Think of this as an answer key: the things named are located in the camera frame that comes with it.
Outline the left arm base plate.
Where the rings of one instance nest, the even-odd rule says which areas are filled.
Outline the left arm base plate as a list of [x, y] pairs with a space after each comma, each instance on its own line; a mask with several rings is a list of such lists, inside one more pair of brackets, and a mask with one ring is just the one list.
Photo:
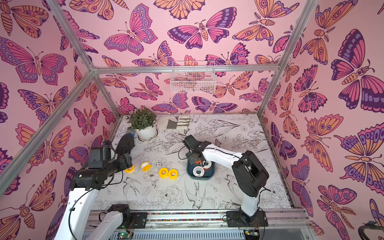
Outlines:
[[131, 212], [129, 229], [144, 229], [147, 224], [147, 212]]

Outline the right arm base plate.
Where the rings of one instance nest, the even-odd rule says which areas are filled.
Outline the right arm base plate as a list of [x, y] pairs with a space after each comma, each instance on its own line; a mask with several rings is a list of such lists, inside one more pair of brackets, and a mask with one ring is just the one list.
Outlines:
[[266, 213], [262, 210], [257, 210], [251, 217], [242, 211], [227, 211], [226, 218], [228, 227], [250, 228], [269, 226]]

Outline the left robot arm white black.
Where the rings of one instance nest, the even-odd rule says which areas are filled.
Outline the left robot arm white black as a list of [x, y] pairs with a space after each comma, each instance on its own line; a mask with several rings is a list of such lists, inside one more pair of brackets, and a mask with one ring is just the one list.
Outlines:
[[[129, 140], [118, 143], [116, 149], [110, 142], [90, 149], [89, 161], [77, 171], [71, 182], [68, 205], [56, 233], [56, 240], [82, 239], [91, 208], [100, 191], [107, 187], [106, 181], [133, 166], [130, 153], [134, 146]], [[131, 221], [129, 205], [112, 205], [88, 238], [108, 240], [115, 230], [127, 228]]]

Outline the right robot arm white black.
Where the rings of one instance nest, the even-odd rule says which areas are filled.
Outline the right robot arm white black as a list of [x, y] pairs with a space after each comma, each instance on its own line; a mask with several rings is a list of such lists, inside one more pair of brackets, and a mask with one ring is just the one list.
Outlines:
[[244, 153], [222, 149], [208, 141], [200, 142], [192, 135], [183, 140], [188, 150], [185, 159], [193, 179], [209, 180], [215, 173], [216, 164], [231, 170], [235, 182], [243, 192], [240, 216], [252, 220], [260, 210], [260, 193], [265, 189], [269, 173], [251, 151]]

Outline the teal plastic storage box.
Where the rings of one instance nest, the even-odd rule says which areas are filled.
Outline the teal plastic storage box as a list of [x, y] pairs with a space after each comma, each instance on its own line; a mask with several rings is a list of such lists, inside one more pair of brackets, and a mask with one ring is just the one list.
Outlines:
[[187, 175], [194, 180], [207, 181], [215, 174], [216, 164], [208, 160], [187, 160]]

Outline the white tape roll front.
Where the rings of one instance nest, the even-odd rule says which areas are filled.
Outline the white tape roll front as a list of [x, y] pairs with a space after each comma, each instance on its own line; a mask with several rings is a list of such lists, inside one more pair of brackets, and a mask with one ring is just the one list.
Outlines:
[[201, 178], [203, 177], [205, 174], [205, 169], [201, 166], [197, 166], [197, 167], [194, 167], [193, 169], [193, 176], [194, 177], [198, 177], [198, 178]]

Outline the orange rim white tape roll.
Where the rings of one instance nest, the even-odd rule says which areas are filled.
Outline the orange rim white tape roll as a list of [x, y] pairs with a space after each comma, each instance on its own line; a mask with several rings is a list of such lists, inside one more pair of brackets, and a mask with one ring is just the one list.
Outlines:
[[130, 168], [127, 168], [127, 169], [125, 170], [125, 172], [126, 172], [127, 174], [133, 174], [133, 173], [135, 172], [135, 166], [132, 166], [132, 167], [130, 167]]

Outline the small yellow white tape roll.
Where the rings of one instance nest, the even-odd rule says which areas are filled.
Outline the small yellow white tape roll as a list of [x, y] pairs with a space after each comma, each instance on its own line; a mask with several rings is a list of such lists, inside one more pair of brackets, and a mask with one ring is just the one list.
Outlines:
[[141, 170], [143, 172], [147, 172], [148, 170], [150, 170], [152, 167], [152, 165], [149, 163], [149, 162], [144, 162], [141, 164]]

